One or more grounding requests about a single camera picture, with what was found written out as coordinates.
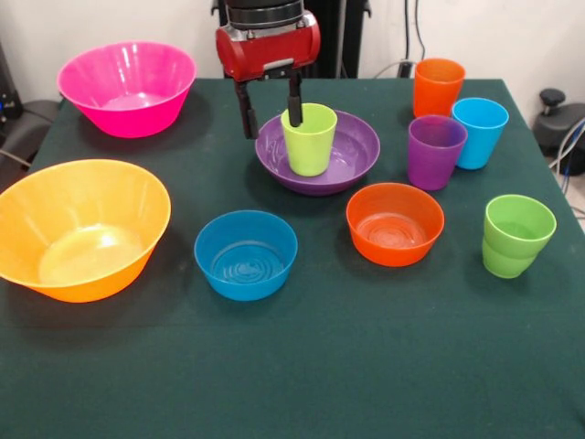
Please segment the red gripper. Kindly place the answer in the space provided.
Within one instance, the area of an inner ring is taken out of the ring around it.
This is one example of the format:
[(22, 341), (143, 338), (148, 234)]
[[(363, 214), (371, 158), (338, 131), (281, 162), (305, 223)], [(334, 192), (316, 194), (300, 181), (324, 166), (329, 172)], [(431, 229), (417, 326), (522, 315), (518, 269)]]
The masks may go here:
[[(263, 78), (273, 70), (300, 69), (316, 61), (321, 34), (314, 14), (305, 11), (295, 23), (274, 28), (237, 29), (225, 25), (216, 30), (216, 48), (224, 72), (234, 82), (239, 100), (243, 131), (247, 139), (259, 135), (255, 111), (247, 90), (247, 81)], [(301, 96), (302, 74), (289, 71), (289, 123), (303, 123)]]

